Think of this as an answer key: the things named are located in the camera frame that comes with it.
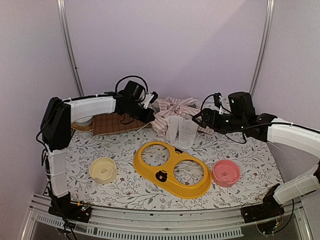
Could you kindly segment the pink striped pet tent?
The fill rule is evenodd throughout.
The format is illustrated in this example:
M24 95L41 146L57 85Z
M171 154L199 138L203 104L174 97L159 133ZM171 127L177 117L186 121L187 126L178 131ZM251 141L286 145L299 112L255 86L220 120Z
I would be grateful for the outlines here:
M150 107L155 111L151 127L157 135L172 145L191 148L198 132L212 135L214 131L196 124L192 117L200 112L201 101L188 98L158 98Z

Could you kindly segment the white tent pole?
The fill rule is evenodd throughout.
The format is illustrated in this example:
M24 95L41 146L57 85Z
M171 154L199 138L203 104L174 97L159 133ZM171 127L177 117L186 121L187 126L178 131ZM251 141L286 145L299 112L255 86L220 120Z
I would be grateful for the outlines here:
M145 125L143 125L142 127L140 127L138 130L136 130L130 137L133 137L134 135L136 135L140 130L143 130L146 127L149 127L151 125L151 123L147 123Z

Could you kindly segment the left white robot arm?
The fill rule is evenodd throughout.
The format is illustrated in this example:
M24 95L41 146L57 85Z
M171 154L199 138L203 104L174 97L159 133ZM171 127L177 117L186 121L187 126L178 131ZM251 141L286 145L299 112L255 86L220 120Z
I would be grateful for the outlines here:
M147 83L139 84L132 79L135 75L123 77L127 80L124 89L75 98L49 100L36 141L43 145L41 163L45 166L47 179L54 197L55 209L63 216L74 213L74 205L63 198L69 194L66 179L66 154L72 139L72 124L102 114L128 115L134 120L148 124L155 120L154 110L149 107L158 94L149 92Z

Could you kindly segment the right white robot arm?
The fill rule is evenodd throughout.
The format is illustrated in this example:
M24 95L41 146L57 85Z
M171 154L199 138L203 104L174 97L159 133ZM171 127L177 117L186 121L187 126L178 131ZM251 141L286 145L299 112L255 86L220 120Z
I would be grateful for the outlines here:
M248 138L262 142L282 144L320 157L320 132L312 128L278 118L276 115L262 113L257 115L248 92L234 92L228 96L229 107L222 104L222 95L212 95L216 110L201 107L192 120L200 127L210 128L220 134L242 133ZM292 199L315 192L320 188L320 165L296 178L273 186L263 198L258 213L269 218L282 205Z

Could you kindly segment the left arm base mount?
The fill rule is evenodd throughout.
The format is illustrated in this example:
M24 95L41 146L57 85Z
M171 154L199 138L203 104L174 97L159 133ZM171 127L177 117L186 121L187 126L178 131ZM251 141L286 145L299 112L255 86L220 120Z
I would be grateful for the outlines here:
M65 218L82 223L88 223L92 213L92 204L90 202L72 202L71 194L63 197L56 197L49 193L51 198L48 213L57 217Z

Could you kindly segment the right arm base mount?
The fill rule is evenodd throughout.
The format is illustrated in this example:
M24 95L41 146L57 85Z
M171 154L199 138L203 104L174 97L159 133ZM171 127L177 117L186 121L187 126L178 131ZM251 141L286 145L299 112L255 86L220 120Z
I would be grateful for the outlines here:
M285 213L283 206L276 202L274 193L280 184L272 186L262 199L262 203L249 206L242 206L240 213L245 223L252 223L269 218L281 216Z

